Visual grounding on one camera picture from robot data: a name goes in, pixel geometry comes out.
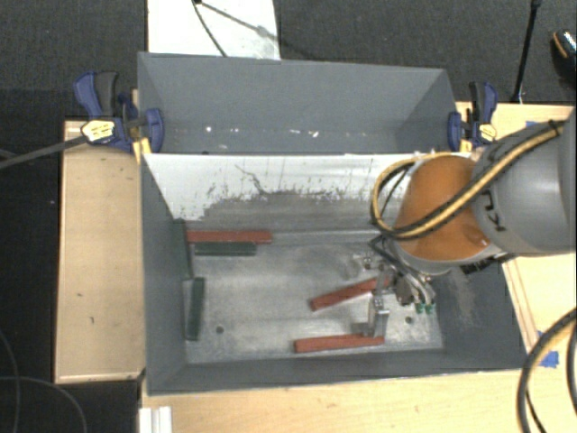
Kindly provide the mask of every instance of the blue tape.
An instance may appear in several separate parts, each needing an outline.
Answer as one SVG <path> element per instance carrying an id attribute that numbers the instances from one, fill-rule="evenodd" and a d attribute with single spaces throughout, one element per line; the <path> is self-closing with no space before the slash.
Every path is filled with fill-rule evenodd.
<path id="1" fill-rule="evenodd" d="M 543 332 L 537 330 L 537 334 L 541 336 Z M 559 365 L 559 352 L 558 351 L 550 351 L 545 355 L 545 357 L 539 363 L 541 367 L 548 367 L 550 369 L 556 369 Z"/>

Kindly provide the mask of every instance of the wooden table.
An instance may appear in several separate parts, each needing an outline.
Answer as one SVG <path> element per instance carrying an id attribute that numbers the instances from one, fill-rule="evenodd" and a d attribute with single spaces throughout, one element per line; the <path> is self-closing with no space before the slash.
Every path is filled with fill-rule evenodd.
<path id="1" fill-rule="evenodd" d="M 459 104 L 464 110 L 467 104 Z M 499 105 L 499 136 L 526 121 L 564 119 L 568 106 Z M 66 138 L 78 123 L 66 123 Z M 125 380 L 144 362 L 138 167 L 108 148 L 66 151 L 62 167 L 55 381 Z M 519 258 L 505 265 L 525 345 L 575 307 L 575 255 Z M 539 367 L 530 388 L 548 431 L 577 430 L 564 379 L 568 332 L 551 349 L 555 369 Z M 148 397 L 170 406 L 179 432 L 518 431 L 519 371 L 382 382 Z"/>

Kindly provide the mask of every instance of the gray bin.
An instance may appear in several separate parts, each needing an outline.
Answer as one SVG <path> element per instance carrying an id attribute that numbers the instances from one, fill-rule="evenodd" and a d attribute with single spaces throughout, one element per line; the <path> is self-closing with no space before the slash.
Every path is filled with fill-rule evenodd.
<path id="1" fill-rule="evenodd" d="M 142 165 L 149 394 L 522 365 L 500 267 L 435 279 L 436 312 L 397 309 L 383 347 L 290 350 L 287 336 L 348 333 L 362 317 L 366 298 L 310 312 L 310 326 L 302 325 L 306 298 L 364 274 L 350 257 L 366 252 L 375 234 L 368 191 L 401 157 L 391 154 L 446 148 L 454 102 L 445 72 L 141 54 L 139 91 L 141 108 L 159 107 L 167 127 L 162 153 Z M 273 243 L 246 260 L 195 258 L 183 226 L 269 229 Z M 203 324 L 198 342 L 189 342 L 188 294 L 198 275 L 206 276 Z M 300 335 L 303 328 L 310 332 Z"/>

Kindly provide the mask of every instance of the blue clamp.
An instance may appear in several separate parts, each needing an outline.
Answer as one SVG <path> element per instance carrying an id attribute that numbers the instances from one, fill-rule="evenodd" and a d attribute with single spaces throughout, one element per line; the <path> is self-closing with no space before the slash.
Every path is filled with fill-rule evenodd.
<path id="1" fill-rule="evenodd" d="M 112 146 L 124 152 L 132 152 L 133 139 L 129 129 L 147 126 L 151 150 L 159 152 L 164 142 L 164 123 L 159 109 L 148 109 L 145 117 L 138 118 L 138 109 L 125 93 L 115 96 L 116 72 L 85 72 L 73 84 L 74 95 L 90 118 L 88 130 L 83 134 L 91 144 Z M 116 114 L 116 104 L 122 109 L 122 117 Z"/>
<path id="2" fill-rule="evenodd" d="M 447 124 L 447 140 L 451 151 L 462 149 L 462 142 L 470 144 L 471 149 L 486 146 L 495 140 L 496 133 L 490 124 L 490 119 L 497 109 L 499 98 L 497 90 L 488 82 L 471 82 L 472 108 L 467 109 L 467 121 L 464 122 L 461 114 L 449 114 Z"/>

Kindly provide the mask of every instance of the wooden board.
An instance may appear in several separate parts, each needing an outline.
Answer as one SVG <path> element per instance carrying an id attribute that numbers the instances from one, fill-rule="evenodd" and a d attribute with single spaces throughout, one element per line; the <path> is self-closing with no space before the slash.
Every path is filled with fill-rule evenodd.
<path id="1" fill-rule="evenodd" d="M 65 124 L 65 139 L 80 123 Z M 54 378 L 125 380 L 144 368 L 138 166 L 102 146 L 64 152 Z"/>

